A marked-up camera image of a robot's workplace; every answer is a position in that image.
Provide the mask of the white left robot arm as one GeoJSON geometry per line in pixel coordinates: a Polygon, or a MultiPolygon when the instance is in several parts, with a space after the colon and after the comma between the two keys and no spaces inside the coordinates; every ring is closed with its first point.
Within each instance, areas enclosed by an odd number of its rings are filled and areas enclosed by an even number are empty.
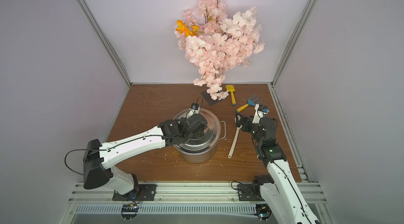
{"type": "Polygon", "coordinates": [[[106,187],[115,193],[135,200],[140,191],[137,178],[116,167],[117,164],[167,146],[187,143],[200,138],[207,128],[207,120],[200,114],[169,119],[138,135],[114,142],[88,142],[83,151],[83,187],[86,190],[106,187]]]}

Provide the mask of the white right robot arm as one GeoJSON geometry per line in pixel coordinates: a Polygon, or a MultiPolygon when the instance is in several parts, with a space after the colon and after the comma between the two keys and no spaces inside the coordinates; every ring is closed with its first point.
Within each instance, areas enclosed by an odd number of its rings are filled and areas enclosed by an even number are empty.
{"type": "Polygon", "coordinates": [[[251,134],[252,143],[268,171],[252,182],[255,197],[268,205],[279,224],[319,224],[290,170],[286,154],[276,142],[277,121],[265,116],[238,114],[236,125],[251,134]]]}

